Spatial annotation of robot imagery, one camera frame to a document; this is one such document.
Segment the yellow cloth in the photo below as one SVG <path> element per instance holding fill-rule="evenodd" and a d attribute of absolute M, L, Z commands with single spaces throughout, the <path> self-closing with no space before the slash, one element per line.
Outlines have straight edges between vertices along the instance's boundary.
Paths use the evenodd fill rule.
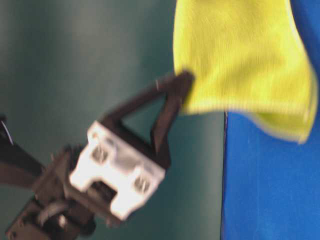
<path fill-rule="evenodd" d="M 195 75 L 188 114 L 231 110 L 269 134 L 303 143 L 318 104 L 317 80 L 289 0 L 177 0 L 176 73 Z"/>

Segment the blue panel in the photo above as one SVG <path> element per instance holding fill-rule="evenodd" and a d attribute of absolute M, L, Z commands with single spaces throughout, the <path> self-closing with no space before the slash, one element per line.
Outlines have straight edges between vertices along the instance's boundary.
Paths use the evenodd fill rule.
<path fill-rule="evenodd" d="M 291 1 L 320 76 L 320 1 Z M 266 135 L 228 116 L 221 236 L 225 240 L 320 239 L 320 114 L 304 145 Z"/>

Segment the teal background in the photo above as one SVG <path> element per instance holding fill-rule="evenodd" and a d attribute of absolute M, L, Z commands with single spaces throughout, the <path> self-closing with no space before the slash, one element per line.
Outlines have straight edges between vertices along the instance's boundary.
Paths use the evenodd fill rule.
<path fill-rule="evenodd" d="M 0 0 L 0 112 L 14 140 L 43 164 L 86 141 L 103 113 L 173 71 L 171 0 Z M 128 120 L 146 135 L 158 109 Z M 220 238 L 223 114 L 180 116 L 172 167 L 147 205 L 89 239 Z M 0 187 L 0 233 L 32 193 Z"/>

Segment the white plastic mount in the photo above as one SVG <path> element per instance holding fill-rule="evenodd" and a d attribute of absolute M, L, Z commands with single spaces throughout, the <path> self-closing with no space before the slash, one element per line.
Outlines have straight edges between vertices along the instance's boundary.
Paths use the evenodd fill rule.
<path fill-rule="evenodd" d="M 102 181 L 116 191 L 111 213 L 125 221 L 157 190 L 166 171 L 97 121 L 87 137 L 70 183 L 85 192 L 94 182 Z"/>

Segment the screw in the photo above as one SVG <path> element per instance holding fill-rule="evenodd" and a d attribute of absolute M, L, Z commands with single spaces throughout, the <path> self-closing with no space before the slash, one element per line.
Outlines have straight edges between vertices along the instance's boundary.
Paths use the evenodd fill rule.
<path fill-rule="evenodd" d="M 65 226 L 67 225 L 67 219 L 66 219 L 66 217 L 65 216 L 63 216 L 63 215 L 60 215 L 59 216 L 59 219 L 58 219 L 58 224 L 59 224 L 59 226 L 61 227 L 61 228 L 65 228 Z"/>
<path fill-rule="evenodd" d="M 134 186 L 135 189 L 140 192 L 140 193 L 146 193 L 146 191 L 148 191 L 149 187 L 150 187 L 150 182 L 139 176 L 135 181 L 134 181 Z"/>
<path fill-rule="evenodd" d="M 94 149 L 92 156 L 97 163 L 103 164 L 107 160 L 108 153 L 99 145 Z"/>

